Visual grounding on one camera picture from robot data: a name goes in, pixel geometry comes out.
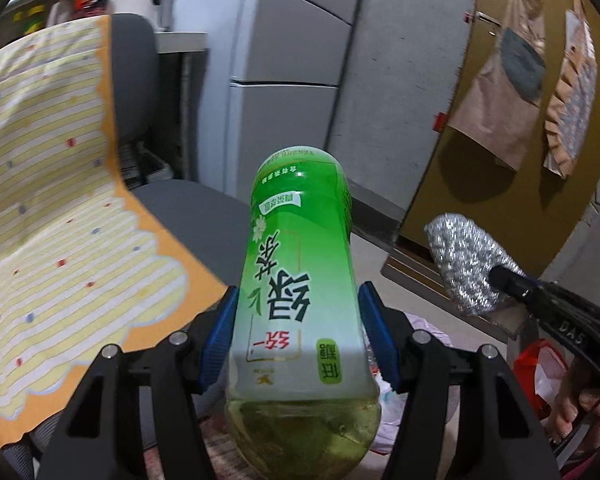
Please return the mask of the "person's right hand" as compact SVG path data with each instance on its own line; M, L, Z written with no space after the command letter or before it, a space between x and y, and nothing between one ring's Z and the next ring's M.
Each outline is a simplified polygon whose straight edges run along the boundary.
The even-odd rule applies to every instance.
M600 381L588 367L588 363L574 359L562 378L545 426L550 440L562 442L568 437L581 413L591 414L592 422L578 452L592 452L600 447Z

